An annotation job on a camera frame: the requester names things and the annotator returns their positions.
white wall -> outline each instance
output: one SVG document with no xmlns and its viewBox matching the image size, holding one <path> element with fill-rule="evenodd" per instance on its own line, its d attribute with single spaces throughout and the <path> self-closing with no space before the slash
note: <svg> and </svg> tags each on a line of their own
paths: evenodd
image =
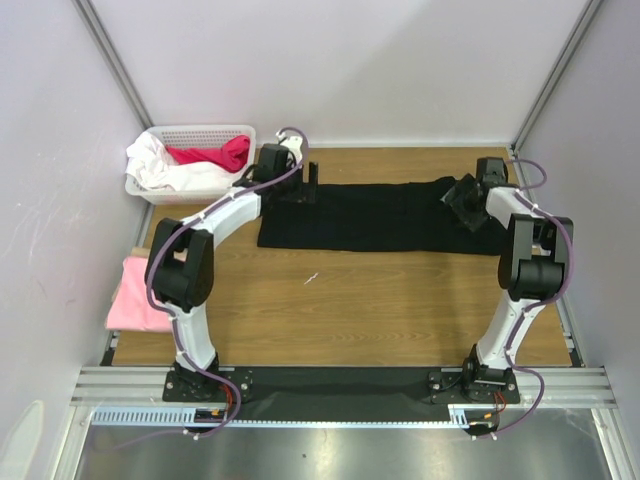
<svg viewBox="0 0 640 480">
<path fill-rule="evenodd" d="M 29 478 L 45 478 L 79 368 L 104 347 L 143 211 L 123 190 L 139 131 L 72 2 L 0 2 L 0 457 L 42 400 Z"/>
<path fill-rule="evenodd" d="M 94 0 L 156 124 L 506 143 L 585 0 Z"/>
<path fill-rule="evenodd" d="M 589 365 L 604 365 L 640 452 L 640 3 L 605 2 L 525 142 L 544 207 L 575 222 L 570 289 Z"/>
</svg>

pink towel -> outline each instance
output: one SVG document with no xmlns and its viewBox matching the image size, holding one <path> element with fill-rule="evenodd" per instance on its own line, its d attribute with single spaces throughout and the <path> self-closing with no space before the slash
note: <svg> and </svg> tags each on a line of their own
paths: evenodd
<svg viewBox="0 0 640 480">
<path fill-rule="evenodd" d="M 109 330 L 136 330 L 141 332 L 170 332 L 166 313 L 149 305 L 145 292 L 144 272 L 146 258 L 127 257 L 123 263 L 122 281 L 107 316 Z"/>
<path fill-rule="evenodd" d="M 222 148 L 187 148 L 181 150 L 166 147 L 167 152 L 179 165 L 195 162 L 211 162 L 224 168 L 227 172 L 237 173 L 247 164 L 251 139 L 240 135 L 229 140 Z"/>
</svg>

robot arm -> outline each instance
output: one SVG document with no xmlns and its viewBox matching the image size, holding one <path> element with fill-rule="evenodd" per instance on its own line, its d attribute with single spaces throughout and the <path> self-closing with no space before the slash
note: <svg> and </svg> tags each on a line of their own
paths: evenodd
<svg viewBox="0 0 640 480">
<path fill-rule="evenodd" d="M 462 389 L 473 400 L 490 400 L 496 391 L 515 388 L 515 356 L 535 317 L 568 280 L 569 238 L 573 224 L 552 217 L 529 203 L 507 183 L 499 158 L 478 160 L 476 177 L 465 176 L 443 198 L 462 223 L 476 230 L 489 218 L 507 229 L 507 243 L 498 265 L 502 296 L 491 324 L 465 359 Z"/>
<path fill-rule="evenodd" d="M 232 189 L 217 204 L 180 221 L 164 219 L 156 228 L 151 254 L 145 274 L 149 282 L 150 266 L 169 238 L 180 228 L 193 223 L 182 233 L 159 260 L 158 268 L 151 279 L 156 299 L 175 312 L 174 333 L 176 342 L 189 354 L 193 364 L 202 370 L 217 368 L 218 357 L 209 336 L 205 301 L 213 289 L 213 260 L 215 249 L 245 223 L 257 219 L 265 204 L 273 199 L 313 201 L 317 185 L 317 166 L 309 165 L 309 183 L 302 182 L 300 162 L 303 139 L 299 136 L 283 137 L 278 144 L 263 146 L 258 163 L 250 167 L 248 174 L 236 182 Z M 287 172 L 287 180 L 275 180 Z M 174 254 L 187 250 L 184 261 Z M 176 363 L 189 371 L 195 371 L 181 351 Z"/>
</svg>

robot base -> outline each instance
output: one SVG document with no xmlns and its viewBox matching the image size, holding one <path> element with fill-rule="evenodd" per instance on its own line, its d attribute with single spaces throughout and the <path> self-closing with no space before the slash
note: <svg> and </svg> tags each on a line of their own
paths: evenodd
<svg viewBox="0 0 640 480">
<path fill-rule="evenodd" d="M 495 404 L 500 392 L 507 403 L 520 403 L 518 383 L 513 370 L 490 368 L 480 363 L 478 348 L 474 345 L 465 358 L 462 371 L 436 371 L 429 373 L 427 381 L 431 402 Z"/>
<path fill-rule="evenodd" d="M 219 369 L 216 357 L 207 371 L 234 383 L 240 391 L 242 403 L 250 399 L 253 375 L 248 368 Z M 220 382 L 187 370 L 174 362 L 165 378 L 162 400 L 180 403 L 225 403 L 227 397 L 220 385 Z"/>
</svg>

black fabric on table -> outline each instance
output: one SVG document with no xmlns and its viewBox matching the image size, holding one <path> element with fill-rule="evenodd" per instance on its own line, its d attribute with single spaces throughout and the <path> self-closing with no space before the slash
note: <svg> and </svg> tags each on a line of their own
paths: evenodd
<svg viewBox="0 0 640 480">
<path fill-rule="evenodd" d="M 506 231 L 497 220 L 472 233 L 440 201 L 455 182 L 318 185 L 315 204 L 281 201 L 266 208 L 258 246 L 499 255 Z"/>
</svg>

